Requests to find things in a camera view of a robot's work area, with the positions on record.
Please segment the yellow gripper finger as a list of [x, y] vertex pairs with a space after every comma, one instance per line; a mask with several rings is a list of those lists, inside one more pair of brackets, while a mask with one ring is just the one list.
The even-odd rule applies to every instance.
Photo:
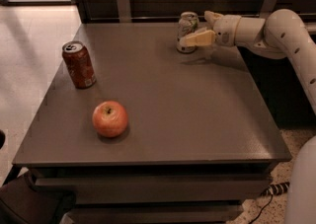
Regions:
[[216, 33], [213, 30], [198, 30], [180, 38], [180, 46], [208, 46], [215, 43]]
[[211, 25], [213, 25], [217, 20], [219, 20], [222, 17], [223, 17], [223, 15], [220, 13], [215, 13], [215, 12], [211, 12], [211, 11], [204, 12], [205, 20]]

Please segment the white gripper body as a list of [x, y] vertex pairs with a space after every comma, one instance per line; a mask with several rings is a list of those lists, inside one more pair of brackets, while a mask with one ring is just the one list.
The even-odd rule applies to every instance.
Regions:
[[265, 22], [260, 18], [225, 15], [213, 26], [215, 42], [221, 46], [251, 47], [262, 39]]

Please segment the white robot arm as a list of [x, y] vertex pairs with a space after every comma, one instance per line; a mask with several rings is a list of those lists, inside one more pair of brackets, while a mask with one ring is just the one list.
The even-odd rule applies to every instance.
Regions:
[[[241, 46], [271, 59], [288, 58], [316, 112], [316, 43], [301, 18], [281, 9], [265, 18], [246, 18], [206, 11], [208, 26], [180, 37], [180, 46]], [[294, 161], [284, 224], [316, 223], [316, 137], [308, 140]]]

